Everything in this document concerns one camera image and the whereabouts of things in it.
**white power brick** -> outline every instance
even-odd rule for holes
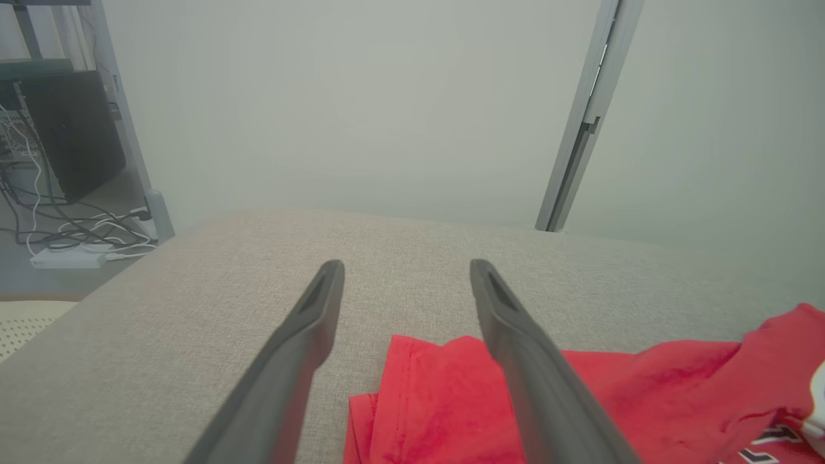
[[[106,252],[112,250],[109,244],[86,245],[83,247],[54,251],[45,249],[31,257],[31,265],[37,269],[94,269],[106,262]]]
[[[136,212],[139,212],[139,211],[149,211],[149,210],[146,208],[146,206],[142,206],[140,208],[135,208],[135,209],[133,209],[132,211],[129,211],[129,212],[130,213],[136,213]],[[154,220],[152,220],[152,219],[150,219],[150,220],[140,220],[136,217],[133,217],[132,220],[144,232],[144,235],[146,235],[147,237],[149,237],[150,239],[153,239],[153,240],[158,239],[158,230],[155,229]]]

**printed graphic on shirt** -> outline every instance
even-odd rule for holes
[[[766,452],[753,452],[747,448],[739,452],[739,456],[751,464],[779,464],[779,460]]]
[[[774,427],[768,428],[756,440],[739,452],[739,456],[748,464],[780,464],[780,460],[768,453],[759,449],[760,446],[768,443],[803,443],[804,440],[791,427],[785,424],[776,424]]]
[[[769,428],[762,435],[759,436],[756,440],[751,442],[751,445],[761,445],[764,443],[773,443],[773,442],[791,442],[791,443],[799,443],[802,441],[802,438],[796,434],[790,427],[784,424],[779,424],[775,428]]]

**cable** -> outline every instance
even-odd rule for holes
[[[37,162],[34,155],[31,154],[31,147],[29,146],[29,138],[26,137],[25,135],[23,135],[23,133],[20,132],[19,129],[17,129],[17,126],[14,125],[14,123],[12,122],[12,117],[9,116],[8,110],[6,109],[6,107],[4,107],[3,105],[0,105],[0,110],[2,110],[3,113],[6,114],[6,119],[8,119],[8,125],[12,129],[14,129],[14,131],[20,137],[22,137],[23,140],[26,142],[26,152],[29,154],[29,159],[37,167],[37,175],[35,176],[35,193],[37,194],[37,201],[35,201],[35,206],[33,208],[31,208],[31,229],[32,230],[37,230],[37,206],[40,204],[40,187],[38,187],[37,183],[40,180],[40,175],[43,173],[43,169],[40,167],[40,163]],[[34,131],[31,129],[31,125],[29,125],[29,121],[23,116],[23,113],[20,112],[20,110],[18,110],[17,114],[26,123],[26,126],[29,128],[29,131],[32,134],[34,134]],[[40,147],[40,153],[41,154],[44,153],[42,146]],[[35,256],[37,254],[37,253],[34,252],[34,250],[31,249],[31,234],[28,234],[26,236],[26,248],[29,249],[29,253],[31,253],[31,256]]]
[[[29,131],[32,134],[34,134],[35,130],[34,130],[34,128],[31,127],[31,125],[29,124],[29,121],[26,118],[23,118],[23,122],[26,123],[26,127],[28,127]],[[43,150],[43,144],[40,142],[40,138],[35,137],[35,143],[37,144],[38,149],[40,149],[40,152],[45,153],[45,150]],[[43,160],[44,160],[44,165],[45,165],[46,169],[50,169],[49,158],[44,156]],[[114,243],[112,241],[109,241],[105,237],[101,237],[100,235],[95,234],[91,230],[88,230],[88,229],[84,228],[83,226],[81,226],[80,224],[78,224],[77,221],[75,221],[74,219],[68,217],[63,212],[63,210],[61,210],[60,207],[57,206],[57,201],[54,199],[54,193],[52,192],[51,176],[48,174],[48,172],[46,174],[47,174],[46,175],[46,189],[49,191],[49,198],[51,198],[51,201],[52,201],[51,206],[54,208],[55,211],[57,211],[58,215],[60,215],[69,224],[73,225],[76,229],[81,230],[82,232],[85,232],[86,234],[94,237],[95,239],[98,239],[101,242],[104,242],[104,243],[107,243],[107,244],[115,245],[116,243]],[[108,215],[111,215],[112,219],[117,221],[117,218],[115,218],[114,215],[112,215],[108,211],[104,211],[104,212],[107,213]]]

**black cable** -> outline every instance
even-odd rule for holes
[[[35,144],[37,145],[37,149],[40,151],[41,154],[43,154],[43,156],[40,159],[43,161],[43,167],[42,167],[43,169],[42,170],[45,171],[45,174],[46,174],[46,190],[48,191],[49,198],[52,201],[51,207],[53,207],[54,210],[57,211],[57,214],[60,215],[66,222],[73,225],[75,229],[80,230],[84,234],[86,234],[88,236],[91,236],[91,237],[94,237],[95,239],[98,239],[98,240],[100,240],[101,242],[103,242],[105,244],[110,244],[110,245],[113,245],[113,246],[119,246],[120,244],[118,244],[117,242],[112,241],[112,240],[108,240],[108,239],[106,239],[106,237],[100,236],[100,235],[96,234],[94,231],[92,231],[90,229],[86,229],[82,225],[78,224],[77,221],[75,221],[74,219],[68,217],[68,215],[66,215],[66,213],[64,213],[63,210],[61,210],[60,207],[57,206],[57,201],[54,199],[54,192],[52,191],[52,185],[51,185],[51,174],[50,174],[51,166],[50,166],[50,163],[49,163],[49,157],[45,156],[46,152],[43,149],[43,144],[40,142],[40,137],[38,137],[36,135],[37,132],[35,132],[35,129],[33,127],[31,127],[31,124],[29,124],[29,120],[25,116],[23,116],[22,111],[17,110],[17,114],[20,116],[20,118],[26,124],[26,128],[29,130],[29,133],[35,135],[33,137],[33,139],[35,140]],[[115,215],[111,214],[109,211],[104,211],[104,212],[106,214],[108,214],[109,216],[111,216],[111,218],[114,221],[120,222],[117,219],[117,217]]]
[[[13,186],[13,185],[9,182],[9,178],[8,178],[8,176],[7,176],[6,172],[5,172],[5,167],[4,167],[4,166],[2,166],[2,165],[0,165],[0,181],[2,181],[2,183],[4,183],[4,184],[6,185],[6,188],[5,188],[5,189],[0,189],[0,190],[2,190],[3,197],[4,197],[4,199],[6,200],[6,203],[9,205],[9,207],[12,209],[12,214],[14,214],[14,216],[15,216],[15,223],[16,223],[16,224],[15,224],[15,226],[16,226],[16,230],[12,230],[12,232],[15,232],[15,242],[16,242],[17,244],[25,244],[26,242],[20,239],[20,235],[21,235],[21,234],[26,234],[26,232],[22,232],[22,231],[20,231],[20,218],[19,218],[19,217],[18,217],[18,215],[17,215],[17,210],[14,208],[14,205],[11,203],[11,201],[9,200],[9,198],[6,196],[6,192],[9,192],[9,196],[11,196],[11,197],[12,197],[12,200],[13,200],[13,201],[14,201],[17,205],[22,206],[22,207],[24,207],[24,208],[26,208],[26,209],[28,209],[28,210],[30,210],[30,211],[33,211],[33,210],[34,210],[34,208],[32,208],[31,206],[28,206],[28,205],[24,204],[24,203],[20,200],[20,197],[18,197],[18,196],[17,196],[17,192],[15,192],[15,190],[20,190],[20,191],[22,191],[22,192],[29,193],[30,195],[36,195],[36,193],[34,193],[34,192],[28,192],[28,191],[27,191],[27,190],[25,190],[25,189],[19,188],[19,187],[17,187],[17,186]],[[130,243],[130,244],[116,244],[115,246],[116,246],[117,248],[124,247],[124,246],[131,245],[131,244],[137,244],[137,243],[139,243],[140,241],[142,241],[142,240],[143,240],[143,237],[138,236],[138,235],[137,235],[137,234],[136,234],[136,233],[135,233],[135,232],[134,232],[134,231],[133,231],[133,230],[132,230],[129,226],[127,226],[126,224],[123,224],[120,220],[118,220],[118,219],[117,219],[117,217],[116,217],[116,216],[112,215],[110,212],[108,212],[108,211],[106,211],[106,210],[103,210],[102,208],[100,208],[100,207],[98,207],[98,206],[94,206],[94,205],[89,204],[89,203],[83,203],[83,202],[80,202],[80,203],[81,203],[81,204],[83,204],[83,205],[86,205],[86,206],[90,206],[90,207],[92,207],[92,208],[95,208],[95,209],[97,209],[97,210],[99,210],[99,211],[103,211],[104,213],[108,214],[108,215],[109,215],[109,216],[110,216],[113,220],[117,221],[117,222],[119,223],[119,225],[123,226],[123,227],[125,228],[125,230],[127,230],[129,233],[131,233],[131,234],[135,237],[135,241],[133,241],[133,242],[132,242],[132,243]],[[54,216],[54,215],[47,215],[47,214],[45,214],[45,213],[42,213],[41,211],[35,211],[35,212],[36,212],[38,215],[42,215],[42,216],[49,217],[49,218],[53,218],[53,219],[57,219],[57,220],[62,220],[62,219],[63,219],[63,218],[58,217],[58,216]],[[75,219],[75,220],[78,220],[78,221],[97,221],[97,220],[98,220],[97,218],[74,218],[74,219]],[[114,227],[114,226],[110,227],[110,229],[109,229],[109,230],[106,232],[106,234],[104,234],[103,236],[108,238],[109,236],[111,236],[111,233],[114,231],[114,229],[115,229],[115,227]],[[91,239],[91,238],[92,238],[90,235],[86,234],[86,232],[85,232],[84,230],[66,230],[66,231],[62,231],[62,232],[54,232],[54,233],[48,233],[48,232],[43,232],[43,231],[36,231],[36,233],[39,233],[39,234],[47,234],[47,235],[46,235],[43,239],[39,239],[39,240],[35,240],[35,241],[31,241],[31,240],[29,240],[29,244],[42,244],[42,243],[46,243],[46,244],[47,244],[47,246],[48,246],[48,248],[50,248],[50,249],[67,249],[67,248],[73,248],[73,247],[78,246],[80,243],[87,242],[89,239]],[[78,236],[75,236],[76,234],[83,234],[83,235],[85,235],[85,237],[78,237]],[[75,243],[75,244],[52,244],[52,243],[51,243],[51,242],[54,242],[54,241],[57,241],[57,240],[61,240],[61,239],[69,239],[69,240],[73,240],[73,241],[75,241],[76,243]]]

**floor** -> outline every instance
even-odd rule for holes
[[[118,215],[144,206],[143,189],[140,186],[138,174],[130,162],[130,154],[127,153],[126,158],[126,168],[117,177],[84,198],[84,201]],[[65,206],[61,209],[70,215],[84,215],[93,211],[78,205]],[[23,211],[26,213],[21,215],[21,220],[24,221],[23,227],[29,227],[31,226],[31,213],[27,210]],[[37,220],[38,230],[57,230],[60,224],[62,221],[42,216]],[[2,199],[0,199],[0,225],[14,228],[14,216]],[[40,247],[33,246],[32,248],[35,253],[40,251]],[[34,269],[29,262],[30,257],[25,245],[15,244],[12,234],[0,231],[0,296],[6,297],[5,299],[9,296],[82,298],[136,261],[136,259],[111,261],[99,269]]]
[[[74,301],[0,301],[0,362],[74,305]]]

